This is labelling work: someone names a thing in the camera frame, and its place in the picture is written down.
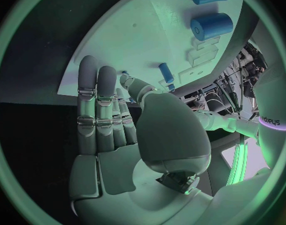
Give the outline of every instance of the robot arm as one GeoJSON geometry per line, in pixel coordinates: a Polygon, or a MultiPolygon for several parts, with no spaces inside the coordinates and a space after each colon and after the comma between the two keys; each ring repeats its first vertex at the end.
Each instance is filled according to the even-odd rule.
{"type": "Polygon", "coordinates": [[[232,115],[221,116],[216,112],[201,109],[194,113],[206,131],[224,129],[231,133],[238,132],[257,141],[259,139],[258,124],[253,121],[237,119],[232,115]]]}

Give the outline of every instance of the curved white surface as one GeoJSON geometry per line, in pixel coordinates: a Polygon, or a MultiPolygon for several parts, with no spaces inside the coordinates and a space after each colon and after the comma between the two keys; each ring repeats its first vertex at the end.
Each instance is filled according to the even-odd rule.
{"type": "MultiPolygon", "coordinates": [[[[175,88],[198,80],[212,72],[233,33],[221,35],[215,44],[217,52],[202,57],[209,45],[196,50],[199,41],[191,31],[191,19],[226,13],[235,28],[242,2],[227,0],[196,5],[192,0],[121,0],[84,37],[67,66],[58,94],[78,95],[78,69],[86,55],[97,58],[100,67],[109,65],[117,70],[117,88],[122,88],[119,77],[126,70],[131,76],[168,91],[158,68],[161,63],[170,68],[175,88]],[[189,52],[203,63],[192,65],[189,52]]],[[[128,99],[128,92],[122,90],[128,99]]]]}

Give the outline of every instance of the purple light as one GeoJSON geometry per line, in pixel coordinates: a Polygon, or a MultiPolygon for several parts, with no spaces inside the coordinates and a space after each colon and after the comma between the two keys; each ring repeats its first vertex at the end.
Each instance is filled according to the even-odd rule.
{"type": "Polygon", "coordinates": [[[272,126],[270,124],[265,123],[260,117],[258,118],[258,121],[267,128],[279,130],[279,131],[286,131],[286,126],[283,126],[283,127],[272,126]]]}

